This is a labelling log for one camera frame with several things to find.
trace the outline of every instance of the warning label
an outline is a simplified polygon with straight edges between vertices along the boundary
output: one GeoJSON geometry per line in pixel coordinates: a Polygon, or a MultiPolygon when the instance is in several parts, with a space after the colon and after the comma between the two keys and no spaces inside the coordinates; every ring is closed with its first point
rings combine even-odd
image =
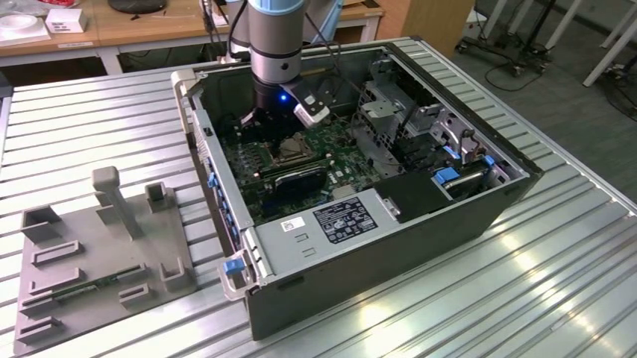
{"type": "Polygon", "coordinates": [[[351,198],[317,210],[315,217],[333,244],[338,244],[378,227],[358,198],[351,198]]]}

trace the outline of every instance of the black cable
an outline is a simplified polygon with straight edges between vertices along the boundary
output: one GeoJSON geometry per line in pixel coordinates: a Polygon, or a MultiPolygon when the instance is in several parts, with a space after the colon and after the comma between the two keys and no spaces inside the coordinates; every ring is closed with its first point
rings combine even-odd
{"type": "Polygon", "coordinates": [[[237,27],[237,24],[239,23],[241,15],[243,15],[243,12],[246,11],[247,6],[249,6],[249,0],[243,0],[243,4],[241,5],[239,12],[237,13],[237,17],[233,20],[233,24],[230,25],[227,46],[229,46],[229,54],[230,54],[231,58],[235,58],[235,56],[237,56],[237,54],[233,52],[233,47],[230,45],[233,43],[233,34],[235,33],[235,27],[237,27]]]}
{"type": "Polygon", "coordinates": [[[502,91],[508,91],[508,92],[517,92],[517,91],[521,91],[524,90],[534,81],[537,81],[540,79],[540,77],[544,75],[544,73],[541,73],[540,75],[537,75],[537,77],[530,80],[529,82],[526,82],[524,85],[521,85],[518,88],[505,88],[505,87],[501,87],[498,86],[497,84],[493,83],[493,81],[489,79],[489,74],[496,70],[496,69],[501,69],[504,66],[509,65],[510,63],[504,63],[502,65],[498,65],[496,66],[493,69],[490,69],[489,71],[485,72],[485,81],[493,86],[496,87],[498,90],[502,90],[502,91]]]}
{"type": "MultiPolygon", "coordinates": [[[[322,43],[323,45],[326,46],[326,49],[327,49],[327,52],[330,53],[330,57],[331,57],[331,60],[334,61],[334,67],[337,69],[337,73],[338,75],[342,77],[343,80],[346,80],[347,84],[357,90],[358,93],[361,93],[361,95],[365,95],[365,93],[362,92],[361,88],[357,86],[357,84],[342,74],[342,71],[341,71],[341,64],[338,63],[338,58],[334,56],[334,52],[331,51],[331,47],[329,45],[329,41],[326,40],[326,37],[322,35],[322,32],[319,30],[319,27],[317,26],[315,24],[315,21],[311,19],[310,15],[306,13],[306,19],[307,21],[310,22],[310,25],[311,27],[314,28],[315,32],[317,32],[317,35],[318,37],[321,38],[322,40],[322,43]]],[[[341,44],[335,41],[333,41],[333,43],[337,43],[338,44],[338,52],[341,53],[341,44]]]]}
{"type": "Polygon", "coordinates": [[[625,99],[631,102],[633,107],[637,107],[637,103],[632,100],[631,96],[628,93],[624,92],[623,88],[617,85],[617,83],[613,82],[613,87],[620,91],[621,95],[625,97],[625,99]]]}
{"type": "Polygon", "coordinates": [[[506,30],[509,30],[510,23],[514,21],[514,18],[518,15],[518,10],[520,10],[520,7],[522,6],[524,2],[525,2],[525,0],[520,0],[518,4],[514,7],[514,12],[510,14],[509,20],[506,20],[506,30]]]}
{"type": "Polygon", "coordinates": [[[131,60],[132,62],[138,63],[142,66],[146,66],[148,69],[160,69],[162,67],[166,67],[166,65],[168,64],[168,59],[171,54],[172,54],[172,48],[168,48],[168,52],[166,53],[166,57],[160,66],[152,66],[148,63],[140,60],[136,60],[135,57],[132,57],[130,54],[123,54],[123,55],[127,57],[128,60],[131,60]]]}
{"type": "MultiPolygon", "coordinates": [[[[206,7],[206,2],[205,0],[199,0],[199,5],[202,6],[202,9],[203,9],[203,23],[205,23],[205,28],[206,28],[206,32],[209,33],[209,36],[210,36],[210,45],[214,46],[215,44],[219,45],[219,53],[223,54],[225,51],[223,51],[223,40],[221,39],[221,34],[219,34],[219,30],[217,29],[217,24],[215,24],[215,21],[210,15],[210,12],[213,12],[213,8],[207,8],[206,7]],[[217,33],[217,39],[219,40],[218,42],[214,40],[214,33],[217,33]]],[[[209,56],[211,57],[210,59],[211,60],[215,60],[214,56],[213,56],[213,52],[209,50],[209,56]]]]}
{"type": "Polygon", "coordinates": [[[223,11],[223,7],[221,7],[219,2],[217,2],[217,0],[215,0],[215,4],[217,4],[217,8],[219,9],[221,15],[223,16],[223,19],[226,20],[226,24],[230,26],[229,17],[226,16],[226,12],[223,11]]]}
{"type": "Polygon", "coordinates": [[[624,112],[624,110],[613,103],[609,95],[608,95],[608,91],[604,91],[604,96],[606,97],[606,102],[608,104],[612,105],[613,108],[616,108],[617,112],[620,112],[621,114],[624,114],[624,116],[631,119],[633,122],[637,122],[637,119],[631,115],[628,114],[627,112],[624,112]]]}
{"type": "Polygon", "coordinates": [[[140,55],[136,55],[136,54],[128,54],[128,56],[131,57],[136,57],[136,58],[142,58],[142,57],[146,57],[148,56],[148,54],[151,53],[151,50],[147,50],[143,54],[140,55]]]}
{"type": "Polygon", "coordinates": [[[409,109],[408,117],[401,123],[398,123],[397,131],[394,132],[394,138],[398,138],[398,134],[401,134],[402,131],[405,130],[405,127],[408,126],[409,121],[412,121],[412,117],[417,113],[417,110],[418,110],[418,103],[414,102],[412,108],[409,109]]]}
{"type": "Polygon", "coordinates": [[[514,60],[512,57],[506,56],[505,54],[501,54],[500,52],[497,52],[497,51],[494,51],[494,50],[492,50],[488,46],[482,46],[482,45],[480,45],[480,43],[478,43],[478,44],[472,44],[472,45],[473,45],[478,50],[481,50],[481,51],[484,51],[484,52],[486,52],[486,53],[489,53],[489,54],[494,54],[494,55],[502,57],[504,59],[509,60],[509,62],[512,62],[512,63],[516,62],[516,60],[514,60]]]}
{"type": "Polygon", "coordinates": [[[482,41],[484,43],[489,40],[485,36],[485,29],[482,28],[482,23],[480,22],[480,17],[478,17],[478,0],[476,0],[474,4],[474,13],[476,13],[476,22],[478,23],[478,28],[480,28],[480,35],[478,35],[478,41],[482,41]]]}
{"type": "MultiPolygon", "coordinates": [[[[327,45],[329,46],[333,46],[333,45],[337,46],[337,61],[334,62],[334,68],[335,68],[341,65],[342,45],[337,41],[327,41],[327,45]]],[[[325,47],[325,46],[326,46],[326,43],[323,41],[321,41],[319,43],[311,43],[310,45],[305,45],[303,49],[318,48],[318,47],[325,47]]]]}
{"type": "Polygon", "coordinates": [[[620,87],[617,87],[617,84],[614,83],[614,81],[612,81],[609,78],[601,78],[600,79],[600,87],[602,89],[602,92],[604,92],[604,97],[606,98],[606,102],[608,104],[610,104],[610,106],[617,110],[617,112],[620,112],[621,114],[624,114],[624,116],[631,119],[633,122],[637,122],[637,118],[633,117],[632,114],[627,113],[627,111],[616,104],[613,103],[613,99],[610,97],[610,88],[616,88],[621,93],[623,93],[623,96],[627,98],[627,100],[629,100],[629,102],[633,104],[635,106],[635,102],[633,100],[628,97],[628,94],[620,89],[620,87]]]}

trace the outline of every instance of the white stand leg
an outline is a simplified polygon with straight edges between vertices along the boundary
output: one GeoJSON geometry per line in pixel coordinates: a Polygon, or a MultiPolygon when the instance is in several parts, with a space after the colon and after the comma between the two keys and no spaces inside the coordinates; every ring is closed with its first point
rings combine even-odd
{"type": "Polygon", "coordinates": [[[624,18],[621,19],[620,23],[617,24],[616,28],[613,28],[613,32],[610,35],[608,35],[606,40],[601,44],[601,47],[608,48],[612,44],[612,42],[616,40],[617,35],[620,35],[620,32],[625,30],[628,24],[633,20],[633,17],[636,16],[637,13],[637,2],[636,4],[631,7],[631,10],[627,12],[627,15],[624,15],[624,18]]]}
{"type": "Polygon", "coordinates": [[[100,56],[102,64],[110,75],[122,75],[122,64],[119,63],[119,49],[116,47],[99,47],[96,49],[98,56],[100,56]]]}
{"type": "Polygon", "coordinates": [[[369,41],[374,41],[377,39],[379,21],[381,21],[381,17],[371,17],[367,19],[366,26],[362,28],[362,33],[361,33],[362,43],[367,43],[369,41]]]}
{"type": "Polygon", "coordinates": [[[616,59],[617,54],[621,52],[624,47],[627,47],[628,41],[633,38],[633,36],[637,33],[637,19],[633,21],[631,27],[628,30],[624,32],[624,35],[621,35],[620,40],[617,41],[616,45],[608,50],[606,56],[604,56],[602,60],[597,64],[596,69],[590,72],[590,75],[588,75],[586,80],[584,81],[584,85],[589,87],[593,82],[596,82],[597,78],[602,74],[602,72],[606,70],[608,66],[610,65],[610,62],[616,59]]]}
{"type": "Polygon", "coordinates": [[[505,8],[506,1],[508,0],[498,0],[498,3],[496,4],[496,7],[494,7],[494,12],[489,16],[489,21],[486,21],[485,31],[484,31],[484,35],[486,38],[489,38],[490,32],[493,31],[496,27],[496,23],[498,22],[500,15],[502,14],[502,9],[505,8]]]}
{"type": "Polygon", "coordinates": [[[516,34],[520,29],[520,25],[522,24],[522,20],[526,17],[526,13],[529,12],[530,5],[533,5],[534,0],[525,0],[522,7],[520,7],[518,15],[516,15],[514,22],[510,24],[509,34],[516,34]]]}
{"type": "Polygon", "coordinates": [[[562,18],[560,25],[556,28],[556,32],[553,32],[549,42],[545,45],[546,49],[550,50],[553,47],[556,47],[557,41],[560,41],[561,35],[564,35],[566,28],[573,20],[573,17],[577,14],[577,9],[580,8],[581,2],[582,0],[576,0],[570,5],[569,11],[566,12],[565,17],[562,18]]]}

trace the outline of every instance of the motherboard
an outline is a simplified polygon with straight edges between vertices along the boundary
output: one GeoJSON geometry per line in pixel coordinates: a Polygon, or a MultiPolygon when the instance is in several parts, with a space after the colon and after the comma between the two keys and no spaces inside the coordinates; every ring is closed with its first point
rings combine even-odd
{"type": "Polygon", "coordinates": [[[278,141],[246,141],[235,132],[222,147],[255,224],[345,198],[381,180],[350,132],[334,117],[278,141]]]}

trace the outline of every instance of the metal frame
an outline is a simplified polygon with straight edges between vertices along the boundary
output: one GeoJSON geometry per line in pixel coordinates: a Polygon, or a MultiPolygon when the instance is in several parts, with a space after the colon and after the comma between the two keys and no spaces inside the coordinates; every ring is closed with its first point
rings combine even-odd
{"type": "Polygon", "coordinates": [[[10,125],[11,97],[2,98],[0,106],[0,163],[4,156],[4,141],[7,138],[7,126],[10,125]]]}
{"type": "Polygon", "coordinates": [[[610,46],[620,32],[624,32],[624,35],[621,35],[620,39],[617,40],[617,43],[613,45],[610,50],[608,50],[606,55],[604,56],[596,68],[592,70],[590,74],[584,80],[584,85],[586,87],[590,87],[593,83],[597,81],[597,78],[600,78],[604,71],[606,71],[606,68],[610,66],[610,63],[616,59],[621,50],[624,50],[624,47],[627,47],[628,42],[632,40],[633,36],[637,34],[637,17],[636,17],[637,1],[636,0],[631,0],[631,1],[633,2],[633,6],[631,10],[627,12],[627,15],[624,16],[624,18],[620,20],[620,23],[617,24],[610,35],[608,36],[606,40],[601,44],[601,47],[606,48],[610,46]]]}
{"type": "MultiPolygon", "coordinates": [[[[560,25],[556,28],[556,31],[553,32],[553,35],[549,38],[549,41],[545,44],[545,47],[550,50],[556,44],[557,41],[560,41],[561,36],[564,35],[566,28],[573,20],[573,17],[577,14],[577,10],[580,9],[581,2],[584,0],[574,0],[570,7],[569,11],[565,14],[565,17],[562,18],[560,25]]],[[[485,36],[489,37],[490,32],[494,29],[496,22],[498,21],[500,16],[502,15],[502,10],[506,5],[508,0],[498,0],[498,3],[496,4],[494,12],[489,17],[489,21],[485,26],[485,36]]],[[[530,6],[533,5],[534,0],[525,0],[524,4],[520,7],[520,11],[516,15],[514,21],[510,23],[510,27],[506,29],[506,32],[509,34],[516,34],[520,29],[520,25],[522,24],[522,20],[526,17],[526,14],[529,13],[530,6]]]]}
{"type": "MultiPolygon", "coordinates": [[[[353,28],[362,26],[361,42],[366,43],[373,41],[377,37],[378,22],[381,16],[370,16],[365,19],[353,19],[338,22],[338,28],[353,28]]],[[[221,39],[226,41],[229,39],[227,34],[221,34],[221,39]]],[[[40,63],[58,60],[70,60],[72,58],[99,57],[102,64],[107,70],[108,75],[123,74],[122,64],[119,63],[118,56],[120,54],[134,52],[156,50],[160,48],[172,48],[188,45],[203,45],[210,43],[210,37],[184,37],[182,39],[152,41],[146,43],[131,43],[115,46],[96,46],[94,48],[78,48],[67,51],[46,52],[42,54],[24,54],[18,56],[0,57],[0,67],[15,66],[26,63],[40,63]]]]}
{"type": "MultiPolygon", "coordinates": [[[[428,50],[433,53],[436,53],[441,58],[444,58],[444,55],[432,47],[428,46],[428,50]]],[[[458,75],[461,76],[464,74],[464,70],[460,69],[460,67],[450,61],[450,60],[442,60],[441,62],[445,62],[448,65],[449,69],[458,75]]],[[[468,82],[478,88],[485,94],[485,96],[498,104],[498,106],[508,112],[509,116],[513,116],[521,124],[524,124],[529,128],[529,132],[541,140],[542,143],[545,143],[548,146],[553,148],[553,151],[560,154],[561,157],[564,157],[568,160],[568,163],[577,167],[577,170],[592,179],[592,181],[596,183],[596,185],[617,200],[623,201],[623,205],[633,212],[637,213],[637,204],[633,203],[633,201],[623,194],[620,190],[617,190],[613,185],[610,185],[609,182],[606,182],[605,179],[602,179],[601,176],[598,176],[597,173],[594,173],[593,170],[590,170],[589,167],[556,143],[553,139],[544,134],[540,129],[526,120],[524,119],[514,111],[512,107],[498,98],[496,95],[489,92],[486,87],[480,84],[477,80],[474,80],[472,77],[466,76],[468,82]]]]}

